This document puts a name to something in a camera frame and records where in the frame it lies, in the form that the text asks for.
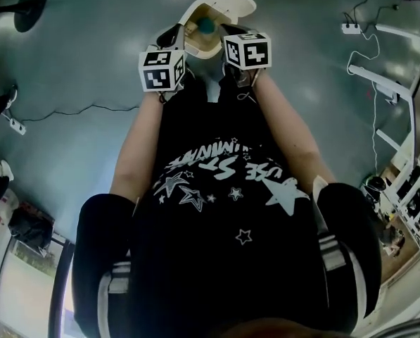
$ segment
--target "white container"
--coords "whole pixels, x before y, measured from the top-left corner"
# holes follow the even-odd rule
[[[208,17],[215,23],[216,29],[222,23],[237,24],[239,18],[250,15],[257,8],[253,0],[196,0],[186,10],[179,23],[186,26],[196,24],[200,18]],[[185,50],[197,58],[209,59],[221,49],[221,41],[218,34],[213,34],[211,39],[194,29],[191,34],[185,36]]]

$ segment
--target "white power strip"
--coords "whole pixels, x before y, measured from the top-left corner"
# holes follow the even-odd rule
[[[20,135],[24,135],[27,132],[27,128],[20,124],[17,120],[11,118],[10,119],[10,126],[18,132]]]
[[[347,35],[360,35],[362,33],[359,24],[341,24],[341,29]]]

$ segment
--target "white cable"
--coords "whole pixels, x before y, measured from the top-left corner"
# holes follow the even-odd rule
[[[369,41],[372,37],[375,37],[375,38],[376,38],[376,41],[377,41],[377,50],[378,50],[378,52],[377,52],[377,55],[375,55],[374,57],[370,58],[370,57],[368,57],[368,56],[366,56],[366,55],[361,54],[360,52],[358,52],[358,51],[356,51],[356,50],[352,51],[352,53],[350,54],[350,57],[349,57],[348,66],[347,66],[347,68],[346,68],[346,70],[347,70],[347,72],[348,72],[348,74],[349,74],[349,75],[355,75],[354,73],[351,73],[351,72],[349,71],[349,66],[350,66],[350,62],[351,62],[351,60],[352,60],[353,54],[358,54],[358,55],[362,56],[363,58],[366,58],[367,60],[374,60],[375,58],[378,58],[378,56],[380,55],[380,44],[378,43],[378,38],[377,38],[377,35],[375,35],[375,34],[371,34],[369,37],[366,37],[366,35],[365,35],[363,32],[362,32],[362,35],[363,35],[363,37],[364,37],[367,41]]]
[[[374,82],[371,80],[371,84],[372,87],[374,88],[374,121],[372,123],[372,149],[374,150],[374,155],[375,155],[375,163],[376,163],[376,175],[378,175],[378,170],[377,170],[377,151],[376,151],[376,141],[375,141],[375,136],[376,136],[376,120],[377,120],[377,89],[374,85]]]

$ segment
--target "gray floor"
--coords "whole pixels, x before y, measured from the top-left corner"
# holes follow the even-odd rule
[[[15,1],[0,0],[0,5]],[[17,81],[20,88],[13,113],[19,119],[40,118],[54,109],[75,112],[94,102],[113,108],[139,103],[138,53],[193,1],[49,0],[42,19],[25,34],[15,31],[12,14],[0,15],[1,86]],[[270,74],[310,126],[336,177],[358,185],[374,171],[374,105],[368,97],[373,90],[367,81],[349,76],[345,66],[353,49],[374,55],[376,45],[343,35],[340,24],[342,11],[361,0],[255,1],[256,12],[241,22],[272,37]],[[398,2],[370,0],[357,15],[370,21],[379,6]],[[381,22],[420,33],[420,3],[402,3],[398,12],[384,10]],[[408,85],[420,61],[420,46],[383,33],[378,38],[381,56],[354,62]],[[192,64],[196,70],[203,66]],[[55,115],[27,123],[24,137],[0,118],[0,158],[13,168],[14,190],[51,214],[56,229],[74,239],[81,205],[92,194],[108,191],[135,116],[136,111],[96,109],[79,116]],[[392,108],[378,96],[377,127],[401,142],[408,124],[404,102]],[[383,167],[393,151],[380,138],[376,147]]]

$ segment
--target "person's left arm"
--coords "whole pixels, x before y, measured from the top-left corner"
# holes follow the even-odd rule
[[[147,93],[117,159],[110,193],[136,203],[151,185],[163,104]]]

